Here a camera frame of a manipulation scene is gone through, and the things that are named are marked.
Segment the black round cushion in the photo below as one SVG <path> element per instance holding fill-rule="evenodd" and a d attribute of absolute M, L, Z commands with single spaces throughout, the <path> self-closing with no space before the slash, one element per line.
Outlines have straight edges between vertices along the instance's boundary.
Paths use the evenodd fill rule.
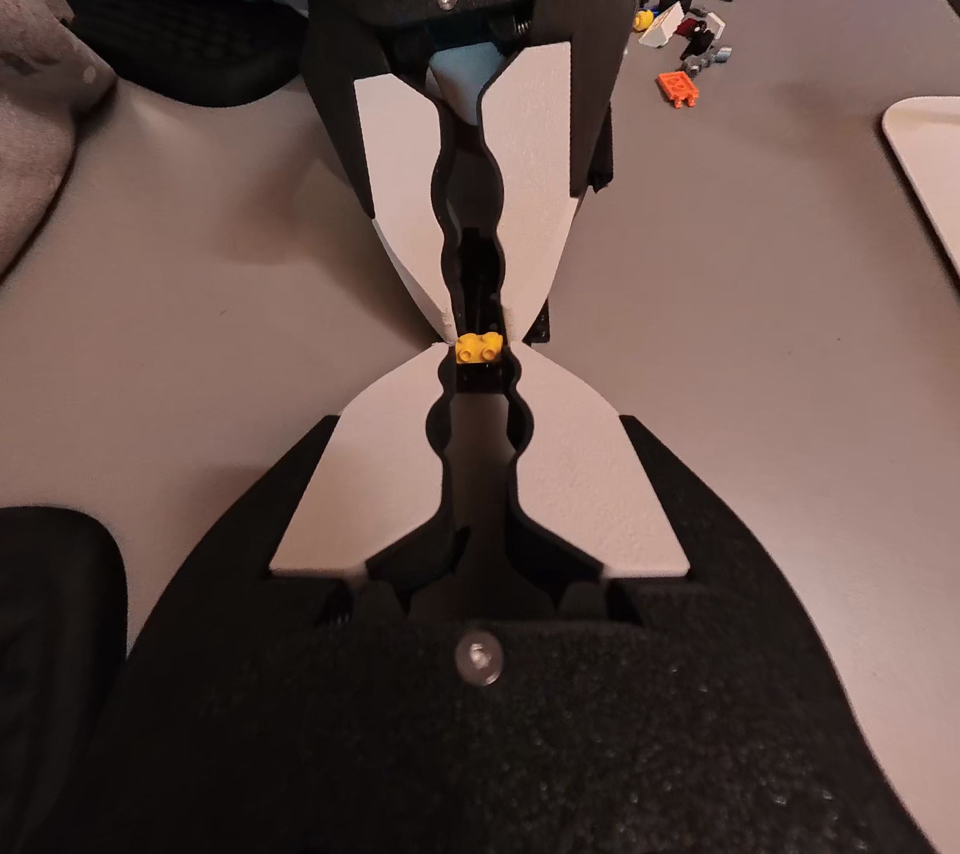
<path fill-rule="evenodd" d="M 119 75 L 184 104 L 249 104 L 292 80 L 306 21 L 267 0 L 91 0 L 61 24 Z M 60 507 L 2 507 L 2 852 L 56 805 L 126 654 L 113 536 Z"/>

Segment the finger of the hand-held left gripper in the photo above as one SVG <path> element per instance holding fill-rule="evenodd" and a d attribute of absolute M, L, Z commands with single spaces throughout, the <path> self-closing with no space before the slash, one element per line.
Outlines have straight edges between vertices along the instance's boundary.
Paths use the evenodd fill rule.
<path fill-rule="evenodd" d="M 484 147 L 502 183 L 499 301 L 510 343 L 540 314 L 581 202 L 570 192 L 570 81 L 570 42 L 534 45 L 479 95 Z"/>
<path fill-rule="evenodd" d="M 373 226 L 417 308 L 447 344 L 457 339 L 442 271 L 445 233 L 431 195 L 441 158 L 434 100 L 391 73 L 356 79 Z"/>

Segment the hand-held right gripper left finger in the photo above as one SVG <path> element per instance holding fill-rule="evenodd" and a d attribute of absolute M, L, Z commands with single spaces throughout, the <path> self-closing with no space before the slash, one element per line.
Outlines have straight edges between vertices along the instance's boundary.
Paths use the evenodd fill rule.
<path fill-rule="evenodd" d="M 450 345 L 431 345 L 348 403 L 270 560 L 273 575 L 421 588 L 447 571 L 454 367 Z"/>

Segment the black lego chassis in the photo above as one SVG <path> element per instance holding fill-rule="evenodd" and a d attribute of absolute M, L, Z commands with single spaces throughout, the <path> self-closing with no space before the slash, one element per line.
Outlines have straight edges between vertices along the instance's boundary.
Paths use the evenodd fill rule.
<path fill-rule="evenodd" d="M 454 239 L 447 238 L 440 256 L 441 277 L 446 285 L 452 309 L 453 343 L 465 334 L 490 332 L 508 340 L 500 290 L 505 268 L 497 239 L 490 231 L 476 226 L 454 226 Z M 550 340 L 548 300 L 542 307 L 523 343 L 547 344 Z M 459 364 L 457 392 L 502 393 L 500 361 Z"/>

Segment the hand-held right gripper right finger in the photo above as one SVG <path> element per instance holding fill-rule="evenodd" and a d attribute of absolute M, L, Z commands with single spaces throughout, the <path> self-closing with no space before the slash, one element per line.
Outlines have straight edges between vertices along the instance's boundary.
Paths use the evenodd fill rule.
<path fill-rule="evenodd" d="M 679 579 L 690 561 L 617 411 L 522 342 L 508 357 L 508 558 L 539 588 Z"/>

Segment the pile of lego pieces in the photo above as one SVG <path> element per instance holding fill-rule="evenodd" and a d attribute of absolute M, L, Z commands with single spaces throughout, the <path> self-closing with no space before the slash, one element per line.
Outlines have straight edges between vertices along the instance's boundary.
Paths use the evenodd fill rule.
<path fill-rule="evenodd" d="M 697 0 L 636 1 L 631 36 L 638 47 L 662 51 L 675 40 L 683 43 L 678 67 L 657 75 L 658 92 L 675 109 L 694 107 L 700 97 L 697 81 L 732 56 L 732 48 L 723 43 L 726 20 Z"/>

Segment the white book stand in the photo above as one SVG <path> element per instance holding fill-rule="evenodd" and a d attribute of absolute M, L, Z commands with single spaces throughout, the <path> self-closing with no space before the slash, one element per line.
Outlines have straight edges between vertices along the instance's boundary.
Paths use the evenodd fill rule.
<path fill-rule="evenodd" d="M 955 273 L 959 272 L 959 96 L 891 105 L 882 132 Z"/>

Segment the small yellow lego piece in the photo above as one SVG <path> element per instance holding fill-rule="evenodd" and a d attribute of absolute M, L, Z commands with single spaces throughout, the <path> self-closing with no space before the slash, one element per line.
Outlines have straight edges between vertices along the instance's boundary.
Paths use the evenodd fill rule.
<path fill-rule="evenodd" d="M 457 338 L 454 345 L 456 364 L 458 366 L 497 364 L 501 359 L 503 345 L 503 335 L 497 331 L 465 332 Z"/>

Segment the person's grey sweatshirt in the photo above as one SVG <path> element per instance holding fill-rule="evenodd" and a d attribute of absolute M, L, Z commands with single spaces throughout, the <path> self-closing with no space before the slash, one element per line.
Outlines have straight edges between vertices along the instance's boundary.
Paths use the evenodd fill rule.
<path fill-rule="evenodd" d="M 116 75 L 46 0 L 1 0 L 1 272 L 30 243 Z"/>

